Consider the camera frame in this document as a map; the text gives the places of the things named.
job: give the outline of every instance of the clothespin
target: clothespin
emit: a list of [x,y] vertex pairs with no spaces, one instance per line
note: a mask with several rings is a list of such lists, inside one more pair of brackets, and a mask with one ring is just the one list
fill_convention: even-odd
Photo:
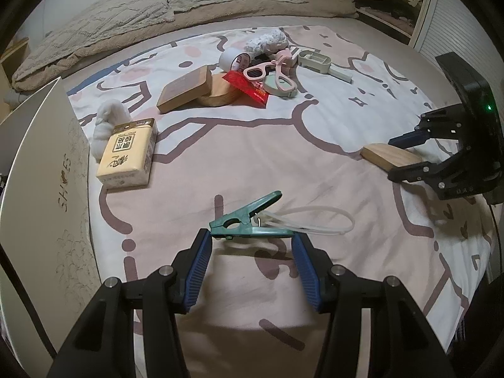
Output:
[[[253,226],[252,221],[250,220],[261,210],[268,208],[273,203],[280,200],[281,197],[282,192],[280,190],[275,190],[255,202],[249,203],[217,220],[213,220],[213,222],[209,223],[212,237],[225,237],[227,240],[231,240],[235,236],[247,238],[292,237],[294,235],[292,230],[261,227],[260,225]],[[235,223],[239,223],[239,225],[231,229],[228,228],[230,225]]]

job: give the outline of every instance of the pink scissors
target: pink scissors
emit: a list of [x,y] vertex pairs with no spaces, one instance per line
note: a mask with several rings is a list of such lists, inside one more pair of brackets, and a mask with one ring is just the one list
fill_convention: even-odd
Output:
[[[275,82],[277,84],[277,88],[283,90],[284,92],[292,92],[297,89],[297,84],[282,72],[282,65],[285,67],[285,63],[289,59],[292,59],[290,50],[281,50],[276,53],[275,59],[271,60],[271,62],[263,62],[262,64],[249,67],[243,71],[243,74],[249,81],[262,81],[264,78],[266,78],[266,67],[274,67],[276,74]],[[249,75],[249,72],[255,70],[261,72],[261,75],[259,77],[252,77]],[[280,80],[286,82],[289,85],[288,88],[284,88],[281,85]]]

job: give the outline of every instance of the round wooden block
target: round wooden block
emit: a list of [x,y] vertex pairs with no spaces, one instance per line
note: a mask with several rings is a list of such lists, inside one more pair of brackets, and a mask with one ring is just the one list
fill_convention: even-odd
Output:
[[224,75],[222,73],[212,75],[211,92],[196,99],[201,105],[210,107],[228,105],[242,94],[238,88],[222,79]]

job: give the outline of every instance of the red packet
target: red packet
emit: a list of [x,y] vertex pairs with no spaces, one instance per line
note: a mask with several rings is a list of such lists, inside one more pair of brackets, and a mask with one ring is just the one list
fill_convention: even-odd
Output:
[[235,88],[258,102],[258,108],[266,108],[266,102],[268,102],[270,94],[262,88],[261,83],[249,81],[242,72],[238,71],[230,71],[222,79],[225,79]]

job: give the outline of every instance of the metal screw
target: metal screw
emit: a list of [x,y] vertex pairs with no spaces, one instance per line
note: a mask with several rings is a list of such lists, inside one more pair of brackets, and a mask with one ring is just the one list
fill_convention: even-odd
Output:
[[335,276],[342,276],[346,272],[346,269],[341,264],[335,264],[331,267],[331,273]]
[[118,282],[119,282],[119,279],[117,277],[109,277],[108,279],[105,280],[105,282],[103,284],[105,284],[105,287],[112,288]]
[[159,268],[159,274],[162,276],[169,276],[171,273],[173,273],[172,266],[162,266]]
[[401,282],[396,276],[389,276],[387,277],[387,284],[391,287],[397,287],[401,285]]

